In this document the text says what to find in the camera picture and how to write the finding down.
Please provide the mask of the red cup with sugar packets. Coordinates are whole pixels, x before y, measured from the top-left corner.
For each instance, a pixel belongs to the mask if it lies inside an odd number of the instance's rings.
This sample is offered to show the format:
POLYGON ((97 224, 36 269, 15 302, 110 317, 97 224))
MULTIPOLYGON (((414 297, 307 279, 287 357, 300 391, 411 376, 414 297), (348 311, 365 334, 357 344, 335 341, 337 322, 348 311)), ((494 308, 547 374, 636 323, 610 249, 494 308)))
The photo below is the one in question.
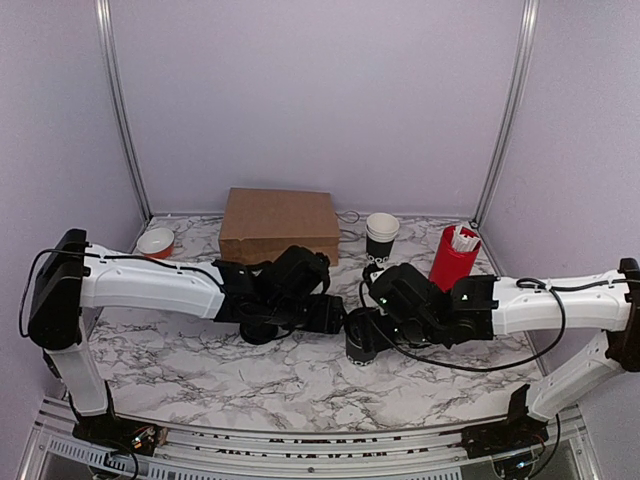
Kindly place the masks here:
POLYGON ((448 291, 463 277, 471 274, 481 248, 480 237, 462 225, 444 229, 429 274, 429 280, 448 291))

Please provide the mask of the brown paper bag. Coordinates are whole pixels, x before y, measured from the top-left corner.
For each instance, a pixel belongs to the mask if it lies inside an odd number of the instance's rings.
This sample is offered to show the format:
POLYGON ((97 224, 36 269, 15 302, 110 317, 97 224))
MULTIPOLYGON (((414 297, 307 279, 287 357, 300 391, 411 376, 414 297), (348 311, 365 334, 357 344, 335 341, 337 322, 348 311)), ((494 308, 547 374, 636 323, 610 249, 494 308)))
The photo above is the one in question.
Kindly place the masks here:
POLYGON ((302 246, 339 264, 341 231, 326 192, 232 188, 218 237, 221 257, 257 264, 302 246))

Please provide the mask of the orange and white bowl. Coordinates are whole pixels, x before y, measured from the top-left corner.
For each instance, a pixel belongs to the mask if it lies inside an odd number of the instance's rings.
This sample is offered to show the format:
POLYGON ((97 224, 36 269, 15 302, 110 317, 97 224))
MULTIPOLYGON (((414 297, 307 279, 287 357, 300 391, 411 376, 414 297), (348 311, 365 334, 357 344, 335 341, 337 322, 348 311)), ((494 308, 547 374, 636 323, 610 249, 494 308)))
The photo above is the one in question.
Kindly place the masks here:
POLYGON ((137 240, 136 249, 145 257, 166 259, 173 250, 175 234, 172 230, 160 227, 146 231, 137 240))

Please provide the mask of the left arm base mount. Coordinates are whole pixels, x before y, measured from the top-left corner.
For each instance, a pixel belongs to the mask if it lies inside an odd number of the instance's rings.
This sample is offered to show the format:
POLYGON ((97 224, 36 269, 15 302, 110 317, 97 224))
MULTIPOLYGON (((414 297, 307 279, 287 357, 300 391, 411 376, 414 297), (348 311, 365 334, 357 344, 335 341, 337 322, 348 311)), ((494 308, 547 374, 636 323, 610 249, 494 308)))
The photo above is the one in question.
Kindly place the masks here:
POLYGON ((166 442, 167 428, 117 415, 108 384, 105 384, 105 390, 107 407, 99 415, 81 414, 75 408, 73 397, 69 396, 69 404, 75 416, 73 436, 121 452, 152 456, 156 448, 166 442))

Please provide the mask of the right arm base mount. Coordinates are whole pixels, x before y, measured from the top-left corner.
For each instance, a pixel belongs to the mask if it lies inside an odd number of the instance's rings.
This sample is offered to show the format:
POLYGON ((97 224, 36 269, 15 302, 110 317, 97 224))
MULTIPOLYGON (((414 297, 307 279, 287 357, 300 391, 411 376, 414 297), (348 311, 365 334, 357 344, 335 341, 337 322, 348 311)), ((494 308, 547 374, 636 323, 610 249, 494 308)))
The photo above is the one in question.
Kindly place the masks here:
POLYGON ((461 431, 460 444, 469 459, 523 449, 549 439, 548 422, 529 415, 526 405, 529 389, 529 385, 524 385, 511 395, 505 419, 468 426, 461 431))

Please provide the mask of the stack of black cup lids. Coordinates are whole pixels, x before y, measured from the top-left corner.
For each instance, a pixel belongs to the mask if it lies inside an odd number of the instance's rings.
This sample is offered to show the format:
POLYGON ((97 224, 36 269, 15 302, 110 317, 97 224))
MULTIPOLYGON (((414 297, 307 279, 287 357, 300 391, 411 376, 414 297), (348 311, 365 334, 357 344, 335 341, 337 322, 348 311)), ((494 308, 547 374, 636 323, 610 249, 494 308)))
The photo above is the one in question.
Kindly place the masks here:
POLYGON ((273 341, 280 331, 277 325, 241 323, 239 333, 241 338, 251 345, 264 345, 273 341))

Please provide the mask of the single black paper cup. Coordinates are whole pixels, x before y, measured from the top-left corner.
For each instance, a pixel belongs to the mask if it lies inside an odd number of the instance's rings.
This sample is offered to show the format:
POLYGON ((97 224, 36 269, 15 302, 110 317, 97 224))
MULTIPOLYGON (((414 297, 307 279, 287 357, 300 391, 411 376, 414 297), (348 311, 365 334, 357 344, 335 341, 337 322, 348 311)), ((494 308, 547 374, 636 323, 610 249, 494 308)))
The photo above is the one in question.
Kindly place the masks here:
POLYGON ((359 331, 346 332, 345 352, 349 361, 358 366, 371 364, 378 354, 373 336, 359 331))

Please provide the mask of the front aluminium rail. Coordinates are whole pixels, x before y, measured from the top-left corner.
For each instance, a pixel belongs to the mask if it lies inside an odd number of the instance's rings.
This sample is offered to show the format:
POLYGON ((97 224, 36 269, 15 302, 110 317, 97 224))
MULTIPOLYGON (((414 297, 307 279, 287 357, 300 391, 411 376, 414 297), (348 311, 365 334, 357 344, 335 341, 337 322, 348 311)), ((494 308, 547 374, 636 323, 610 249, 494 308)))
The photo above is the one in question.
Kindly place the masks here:
POLYGON ((426 479, 448 478, 468 465, 494 469, 542 450, 535 465, 544 477, 598 479, 601 472, 577 408, 548 427, 544 445, 470 458, 462 428, 389 432, 285 434, 167 423, 150 456, 116 455, 73 436, 74 416, 62 403, 44 402, 32 427, 19 476, 34 479, 57 455, 92 468, 140 479, 426 479))

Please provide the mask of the left aluminium frame post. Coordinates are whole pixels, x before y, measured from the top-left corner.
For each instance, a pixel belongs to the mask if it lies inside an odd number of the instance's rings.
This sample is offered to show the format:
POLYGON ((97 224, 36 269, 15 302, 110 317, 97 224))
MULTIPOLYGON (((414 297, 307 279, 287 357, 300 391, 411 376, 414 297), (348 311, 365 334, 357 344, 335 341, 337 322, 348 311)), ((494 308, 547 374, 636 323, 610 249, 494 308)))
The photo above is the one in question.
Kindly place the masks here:
POLYGON ((105 73, 110 90, 116 126, 126 162, 126 168, 130 176, 134 196, 136 198, 141 217, 146 223, 148 223, 152 219, 151 205, 142 178, 142 172, 138 162, 137 152, 126 110, 124 90, 117 58, 115 35, 112 25, 111 2, 108 0, 96 0, 95 12, 98 22, 98 32, 101 42, 105 73))

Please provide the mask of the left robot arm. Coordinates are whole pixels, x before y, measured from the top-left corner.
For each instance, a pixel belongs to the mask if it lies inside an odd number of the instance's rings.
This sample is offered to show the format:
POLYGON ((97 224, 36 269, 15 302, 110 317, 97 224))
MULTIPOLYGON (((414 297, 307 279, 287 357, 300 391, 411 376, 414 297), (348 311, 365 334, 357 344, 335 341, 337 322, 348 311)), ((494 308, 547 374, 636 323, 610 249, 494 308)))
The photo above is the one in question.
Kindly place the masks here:
POLYGON ((85 308, 167 311, 236 324, 242 339, 263 345, 294 331, 335 335, 346 317, 328 294, 326 255, 291 246, 276 260, 244 265, 221 259, 175 262, 112 251, 70 229, 29 269, 19 333, 42 349, 65 385, 78 425, 106 445, 125 438, 107 383, 81 325, 85 308))

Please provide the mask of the right aluminium frame post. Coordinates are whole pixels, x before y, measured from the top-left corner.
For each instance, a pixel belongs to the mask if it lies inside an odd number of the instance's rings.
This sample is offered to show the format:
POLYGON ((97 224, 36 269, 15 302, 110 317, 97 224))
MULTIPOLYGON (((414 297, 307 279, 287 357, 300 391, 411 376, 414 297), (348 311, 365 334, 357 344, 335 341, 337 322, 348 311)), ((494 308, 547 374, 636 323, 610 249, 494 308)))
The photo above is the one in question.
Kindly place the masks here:
POLYGON ((523 2, 516 52, 503 114, 487 175, 474 216, 471 220, 472 225, 476 229, 482 226, 488 216, 491 202, 497 190, 500 174, 506 162, 514 124, 526 88, 534 48, 539 7, 540 2, 538 0, 526 0, 523 2))

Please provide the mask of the stack of black paper cups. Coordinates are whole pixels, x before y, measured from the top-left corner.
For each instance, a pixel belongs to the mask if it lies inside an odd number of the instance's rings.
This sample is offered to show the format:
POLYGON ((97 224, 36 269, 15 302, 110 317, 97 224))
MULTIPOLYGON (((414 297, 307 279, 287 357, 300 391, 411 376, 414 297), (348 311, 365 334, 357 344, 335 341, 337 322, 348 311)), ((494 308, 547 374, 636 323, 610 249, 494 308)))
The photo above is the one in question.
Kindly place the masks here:
POLYGON ((377 212, 366 219, 366 258, 370 263, 389 260, 400 229, 399 220, 388 213, 377 212))

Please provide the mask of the aluminium frame post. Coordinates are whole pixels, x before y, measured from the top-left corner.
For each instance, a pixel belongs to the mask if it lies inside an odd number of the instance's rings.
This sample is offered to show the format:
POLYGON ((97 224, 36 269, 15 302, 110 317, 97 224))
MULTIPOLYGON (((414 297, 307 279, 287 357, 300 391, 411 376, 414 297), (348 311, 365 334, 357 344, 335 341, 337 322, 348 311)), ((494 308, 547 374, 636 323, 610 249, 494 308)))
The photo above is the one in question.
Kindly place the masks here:
POLYGON ((538 0, 526 0, 523 2, 516 52, 503 114, 487 175, 474 216, 471 220, 472 225, 476 229, 482 226, 488 216, 491 202, 497 190, 500 174, 506 162, 514 124, 526 88, 534 48, 539 7, 540 2, 538 0))
POLYGON ((138 162, 137 152, 126 110, 124 90, 117 58, 115 35, 112 25, 111 2, 108 0, 96 0, 95 12, 98 22, 98 32, 101 42, 105 73, 110 90, 116 126, 126 162, 126 168, 130 176, 134 196, 136 198, 141 217, 146 223, 148 223, 152 219, 151 205, 142 178, 142 172, 138 162))

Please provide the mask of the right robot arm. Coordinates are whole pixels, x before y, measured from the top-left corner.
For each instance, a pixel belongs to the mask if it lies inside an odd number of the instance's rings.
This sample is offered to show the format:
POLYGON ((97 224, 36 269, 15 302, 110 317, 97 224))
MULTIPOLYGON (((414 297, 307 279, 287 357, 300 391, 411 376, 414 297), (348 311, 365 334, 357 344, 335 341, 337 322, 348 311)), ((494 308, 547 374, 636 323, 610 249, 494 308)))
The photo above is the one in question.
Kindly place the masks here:
POLYGON ((363 273, 359 294, 375 303, 346 320, 346 355, 359 365, 387 349, 410 356, 427 345, 450 348, 523 331, 597 329, 579 353, 511 395, 507 417, 495 428, 496 440, 506 448, 519 446, 534 427, 546 425, 609 378, 639 370, 639 266, 632 258, 591 277, 473 275, 448 290, 408 263, 372 265, 363 273))

